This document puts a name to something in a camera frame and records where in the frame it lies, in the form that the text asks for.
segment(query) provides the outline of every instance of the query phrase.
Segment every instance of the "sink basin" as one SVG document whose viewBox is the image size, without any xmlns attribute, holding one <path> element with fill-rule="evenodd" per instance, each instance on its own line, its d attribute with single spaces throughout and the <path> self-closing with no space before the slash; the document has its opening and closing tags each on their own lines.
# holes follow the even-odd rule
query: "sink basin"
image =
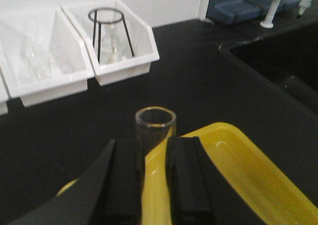
<svg viewBox="0 0 318 225">
<path fill-rule="evenodd" d="M 230 51 L 318 114 L 318 24 Z"/>
</svg>

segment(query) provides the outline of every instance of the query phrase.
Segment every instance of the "white plastic tray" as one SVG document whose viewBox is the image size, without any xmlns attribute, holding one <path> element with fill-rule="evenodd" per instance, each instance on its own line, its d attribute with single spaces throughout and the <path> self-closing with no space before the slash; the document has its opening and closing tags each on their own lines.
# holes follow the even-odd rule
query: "white plastic tray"
<svg viewBox="0 0 318 225">
<path fill-rule="evenodd" d="M 6 93 L 2 77 L 0 75 L 0 115 L 8 113 L 8 107 L 6 106 L 8 99 L 9 97 Z"/>
<path fill-rule="evenodd" d="M 131 57 L 129 47 L 123 60 L 100 64 L 97 59 L 97 44 L 93 47 L 93 22 L 88 18 L 88 13 L 95 8 L 112 7 L 123 12 L 128 32 L 131 38 L 135 57 Z M 90 2 L 62 7 L 67 17 L 84 39 L 87 51 L 94 68 L 95 77 L 100 85 L 110 84 L 126 78 L 146 74 L 150 70 L 152 61 L 159 59 L 155 38 L 152 28 L 134 14 L 120 0 L 104 0 L 101 2 Z M 126 40 L 124 28 L 117 31 L 118 35 Z"/>
<path fill-rule="evenodd" d="M 84 42 L 60 8 L 0 15 L 0 62 L 10 97 L 24 106 L 85 91 L 94 77 Z"/>
</svg>

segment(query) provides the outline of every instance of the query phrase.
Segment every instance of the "black wire stand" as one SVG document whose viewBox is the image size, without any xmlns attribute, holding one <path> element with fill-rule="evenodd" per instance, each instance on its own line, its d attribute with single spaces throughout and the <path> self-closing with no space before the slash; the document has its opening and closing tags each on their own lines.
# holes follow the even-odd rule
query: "black wire stand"
<svg viewBox="0 0 318 225">
<path fill-rule="evenodd" d="M 98 11 L 103 11 L 103 10 L 117 12 L 117 13 L 120 14 L 120 18 L 115 19 L 115 20 L 110 20 L 110 21 L 97 20 Z M 129 44 L 129 47 L 130 47 L 131 55 L 132 55 L 132 57 L 135 56 L 135 53 L 134 53 L 134 50 L 133 50 L 133 47 L 132 47 L 132 44 L 131 44 L 131 40 L 130 40 L 130 37 L 129 37 L 129 33 L 128 33 L 126 21 L 125 21 L 125 16 L 120 10 L 112 8 L 112 7 L 100 7 L 100 8 L 96 8 L 96 9 L 91 10 L 88 13 L 88 17 L 89 17 L 89 19 L 91 21 L 94 22 L 94 29 L 93 29 L 93 47 L 94 48 L 95 48 L 96 26 L 98 24 L 98 48 L 97 48 L 97 59 L 98 59 L 98 62 L 100 60 L 101 25 L 102 24 L 116 24 L 116 23 L 118 23 L 120 21 L 123 21 L 123 24 L 124 24 L 124 27 L 125 27 L 125 32 L 126 32 L 128 44 Z"/>
</svg>

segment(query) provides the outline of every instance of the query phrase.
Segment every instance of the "black surface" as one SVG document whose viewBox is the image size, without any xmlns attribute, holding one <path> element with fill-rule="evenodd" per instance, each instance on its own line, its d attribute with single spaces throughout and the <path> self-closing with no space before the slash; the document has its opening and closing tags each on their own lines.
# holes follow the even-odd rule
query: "black surface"
<svg viewBox="0 0 318 225">
<path fill-rule="evenodd" d="M 110 139 L 133 139 L 135 112 L 152 105 L 177 114 L 177 135 L 217 121 L 237 126 L 318 206 L 317 114 L 219 50 L 317 22 L 314 10 L 298 20 L 294 14 L 276 16 L 272 30 L 260 20 L 158 27 L 160 60 L 147 75 L 104 87 L 90 79 L 87 92 L 29 108 L 10 100 L 0 117 L 0 224 L 53 198 Z"/>
</svg>

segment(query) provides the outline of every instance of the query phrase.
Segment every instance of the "yellow plastic tray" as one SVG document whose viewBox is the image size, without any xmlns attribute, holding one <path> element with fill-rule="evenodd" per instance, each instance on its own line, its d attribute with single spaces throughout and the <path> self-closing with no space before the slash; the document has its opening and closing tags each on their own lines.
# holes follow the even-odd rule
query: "yellow plastic tray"
<svg viewBox="0 0 318 225">
<path fill-rule="evenodd" d="M 266 224 L 318 225 L 314 204 L 238 128 L 214 123 L 184 137 L 200 138 L 220 173 Z M 171 225 L 164 167 L 166 142 L 146 156 L 143 225 Z"/>
<path fill-rule="evenodd" d="M 269 225 L 318 225 L 318 209 L 238 128 L 214 123 L 185 137 L 199 137 L 230 185 Z"/>
</svg>

